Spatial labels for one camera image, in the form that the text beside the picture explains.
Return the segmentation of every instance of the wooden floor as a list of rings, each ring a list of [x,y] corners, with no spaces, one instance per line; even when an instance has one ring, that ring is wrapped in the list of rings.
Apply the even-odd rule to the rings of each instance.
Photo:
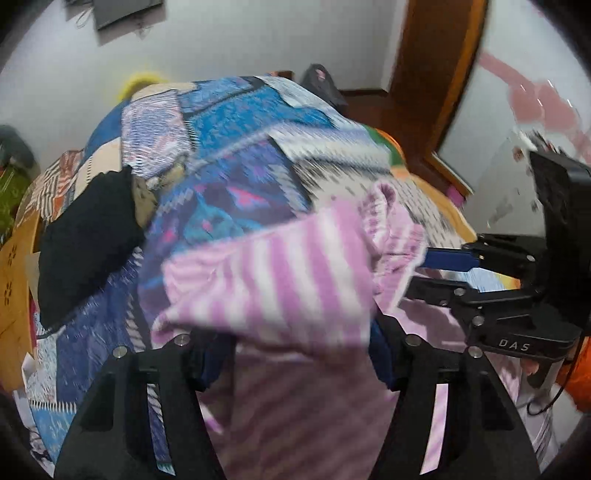
[[[429,163],[423,160],[425,132],[420,121],[413,121],[417,109],[393,105],[382,95],[345,96],[349,103],[347,116],[351,120],[379,128],[392,135],[404,150],[410,172],[445,193],[450,183]]]

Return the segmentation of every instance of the wooden furniture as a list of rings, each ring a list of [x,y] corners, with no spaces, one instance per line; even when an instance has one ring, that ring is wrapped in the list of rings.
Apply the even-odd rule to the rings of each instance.
[[[394,78],[380,128],[427,180],[425,163],[462,194],[462,181],[433,154],[443,141],[472,71],[488,0],[409,0]]]
[[[39,217],[30,215],[0,250],[0,384],[6,391],[22,387],[22,360],[33,354],[25,257],[34,252]]]

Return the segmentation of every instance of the wooden door frame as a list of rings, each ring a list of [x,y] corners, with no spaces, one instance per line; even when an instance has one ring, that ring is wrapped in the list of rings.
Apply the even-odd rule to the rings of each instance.
[[[402,41],[398,49],[399,57],[394,67],[392,85],[396,80],[396,69],[403,61],[405,45],[409,41],[409,29],[411,28],[411,19],[418,0],[408,0],[407,17],[404,29],[402,31]],[[482,33],[484,31],[486,12],[488,10],[488,0],[472,0],[470,7],[468,26],[462,42],[462,49],[458,58],[452,81],[450,82],[445,100],[437,116],[431,135],[426,143],[423,159],[432,165],[443,177],[445,177],[458,191],[467,196],[472,193],[470,187],[455,174],[441,159],[437,156],[437,149],[443,143],[447,130],[452,123],[456,113],[457,106],[460,103],[464,89],[466,87],[470,73],[474,66]]]

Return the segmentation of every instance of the cable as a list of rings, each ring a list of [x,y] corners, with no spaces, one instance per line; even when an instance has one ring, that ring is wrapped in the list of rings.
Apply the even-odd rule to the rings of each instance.
[[[532,413],[531,412],[530,407],[531,407],[532,403],[535,400],[538,400],[538,399],[537,398],[534,398],[533,400],[530,400],[528,402],[528,404],[527,404],[527,414],[529,416],[536,417],[536,416],[544,413],[545,411],[548,411],[548,409],[551,408],[552,405],[554,405],[556,403],[556,401],[558,400],[559,396],[562,395],[562,392],[566,388],[566,384],[569,382],[570,377],[573,375],[574,366],[577,364],[577,360],[579,359],[579,354],[581,353],[581,349],[583,348],[584,339],[585,339],[585,336],[584,335],[581,335],[581,337],[579,338],[579,344],[577,345],[577,349],[576,349],[576,351],[574,353],[573,363],[570,364],[569,372],[566,374],[566,377],[564,378],[564,383],[561,385],[561,387],[558,390],[557,394],[554,396],[554,398],[552,400],[550,400],[550,402],[544,408],[540,409],[540,411],[537,411],[535,413]]]
[[[78,18],[76,19],[76,28],[83,28],[87,23],[88,20],[90,19],[90,12],[92,12],[92,2],[85,2],[83,5],[86,5],[86,9],[80,14],[78,15]],[[84,21],[82,23],[80,23],[80,21],[82,20],[82,18],[86,15],[86,18],[84,19]]]

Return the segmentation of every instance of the green cloth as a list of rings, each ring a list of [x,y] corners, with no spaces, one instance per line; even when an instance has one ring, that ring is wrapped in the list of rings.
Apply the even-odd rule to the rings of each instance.
[[[13,227],[11,213],[16,212],[30,183],[27,175],[12,165],[7,165],[0,174],[0,236],[5,236]]]
[[[369,132],[369,136],[372,138],[374,142],[376,142],[377,144],[386,145],[386,147],[388,147],[388,149],[390,150],[391,166],[394,167],[396,165],[404,165],[400,152],[394,145],[392,145],[388,140],[382,137],[375,128],[369,127],[367,125],[364,125],[364,127]]]

